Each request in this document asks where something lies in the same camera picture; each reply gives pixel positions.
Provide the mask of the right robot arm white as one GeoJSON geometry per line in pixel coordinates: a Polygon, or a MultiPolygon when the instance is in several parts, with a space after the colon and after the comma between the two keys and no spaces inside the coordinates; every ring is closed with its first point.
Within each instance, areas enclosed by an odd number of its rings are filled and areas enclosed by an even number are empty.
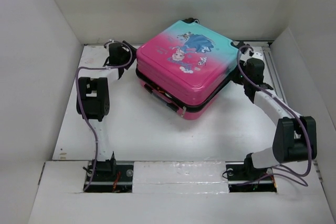
{"type": "Polygon", "coordinates": [[[276,126],[272,146],[246,156],[243,173],[254,179],[264,168],[282,167],[298,177],[306,177],[317,156],[317,124],[313,117],[303,116],[288,107],[272,87],[264,83],[265,64],[257,58],[237,59],[234,81],[276,126]]]}

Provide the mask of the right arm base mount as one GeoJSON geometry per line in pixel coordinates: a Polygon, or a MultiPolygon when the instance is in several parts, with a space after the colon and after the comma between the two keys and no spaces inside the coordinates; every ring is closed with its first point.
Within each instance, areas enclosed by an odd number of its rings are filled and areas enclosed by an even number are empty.
{"type": "Polygon", "coordinates": [[[227,180],[230,193],[276,193],[276,183],[271,168],[248,171],[242,162],[226,163],[222,177],[227,180]]]}

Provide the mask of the silver zipper pull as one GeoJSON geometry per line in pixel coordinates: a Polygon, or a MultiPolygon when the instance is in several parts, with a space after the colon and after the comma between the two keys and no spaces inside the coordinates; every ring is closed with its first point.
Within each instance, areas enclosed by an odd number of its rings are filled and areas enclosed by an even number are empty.
{"type": "Polygon", "coordinates": [[[185,116],[187,108],[184,106],[182,109],[183,110],[182,110],[182,113],[181,113],[181,117],[183,118],[185,116]]]}

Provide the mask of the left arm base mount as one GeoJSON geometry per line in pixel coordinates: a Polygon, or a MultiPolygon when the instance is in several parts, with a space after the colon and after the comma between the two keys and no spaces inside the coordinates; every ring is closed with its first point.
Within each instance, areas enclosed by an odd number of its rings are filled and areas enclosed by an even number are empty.
{"type": "MultiPolygon", "coordinates": [[[[83,189],[91,179],[92,164],[83,167],[86,178],[83,189]]],[[[86,193],[131,193],[134,175],[134,162],[116,162],[112,168],[108,162],[97,162],[96,171],[86,193]]]]}

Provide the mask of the pink teal kids suitcase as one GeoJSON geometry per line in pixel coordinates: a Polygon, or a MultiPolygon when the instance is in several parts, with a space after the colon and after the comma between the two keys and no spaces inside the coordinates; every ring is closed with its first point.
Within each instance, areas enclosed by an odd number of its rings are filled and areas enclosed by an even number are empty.
{"type": "Polygon", "coordinates": [[[136,75],[142,86],[186,120],[198,119],[232,79],[243,42],[187,18],[137,49],[136,75]]]}

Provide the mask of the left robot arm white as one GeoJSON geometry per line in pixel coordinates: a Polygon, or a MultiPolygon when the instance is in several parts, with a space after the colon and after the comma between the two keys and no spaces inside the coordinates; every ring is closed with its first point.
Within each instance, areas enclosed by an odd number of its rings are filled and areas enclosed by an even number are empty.
{"type": "Polygon", "coordinates": [[[103,140],[106,130],[99,136],[93,123],[102,124],[103,118],[108,115],[110,109],[108,77],[80,77],[81,70],[96,72],[115,70],[119,80],[124,72],[128,70],[136,59],[136,49],[126,41],[109,40],[104,45],[109,56],[102,67],[90,68],[79,67],[75,74],[75,85],[77,91],[77,112],[85,120],[92,130],[95,139],[95,157],[92,160],[91,168],[87,173],[93,174],[97,170],[99,142],[103,140]]]}

